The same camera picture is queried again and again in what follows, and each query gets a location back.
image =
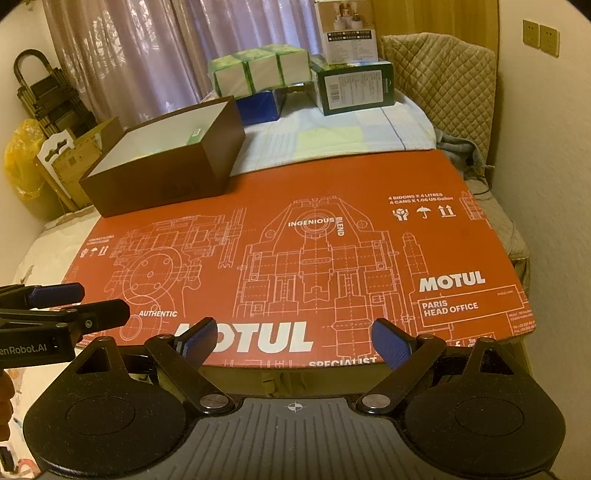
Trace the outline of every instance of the stacked packages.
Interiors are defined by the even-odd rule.
[[[308,51],[291,45],[273,44],[212,60],[209,74],[218,95],[236,98],[311,81]]]

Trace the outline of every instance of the brown box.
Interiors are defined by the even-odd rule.
[[[105,217],[220,195],[244,137],[233,97],[190,106],[127,131],[80,185]]]
[[[74,148],[68,148],[53,163],[57,177],[79,209],[92,204],[80,186],[80,178],[101,155],[108,153],[121,137],[121,122],[119,118],[113,117],[76,138]]]

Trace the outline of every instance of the product box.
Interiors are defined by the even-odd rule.
[[[274,52],[251,48],[235,53],[234,57],[244,63],[254,93],[283,86],[277,55]]]
[[[315,5],[327,63],[378,61],[371,0],[316,0]]]
[[[236,100],[242,125],[247,127],[279,120],[286,97],[287,88],[282,88],[259,92]]]
[[[277,55],[284,86],[306,83],[310,76],[310,58],[305,48],[292,45],[271,44],[263,47]]]
[[[104,217],[220,195],[244,137],[234,98],[200,103],[127,131],[80,185]]]
[[[311,58],[314,88],[308,92],[325,115],[394,104],[394,67],[388,61],[328,65]]]
[[[241,98],[254,93],[246,64],[242,60],[226,55],[210,61],[208,68],[213,88],[219,96]]]

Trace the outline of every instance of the curtain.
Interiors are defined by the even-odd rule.
[[[56,53],[95,115],[135,125],[200,100],[169,0],[44,0]]]
[[[194,105],[207,61],[269,43],[319,51],[313,0],[43,0],[60,63],[103,120]]]

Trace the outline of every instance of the green box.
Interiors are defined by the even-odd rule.
[[[244,64],[254,93],[283,87],[279,62],[275,53],[262,48],[251,48],[239,51],[233,56]]]
[[[394,104],[394,67],[388,61],[328,65],[314,55],[310,67],[309,91],[325,115]]]
[[[312,80],[310,55],[305,48],[274,43],[263,47],[263,50],[277,55],[284,86],[307,83]]]
[[[213,88],[219,96],[241,98],[254,93],[246,65],[236,57],[226,55],[212,60],[208,69]]]

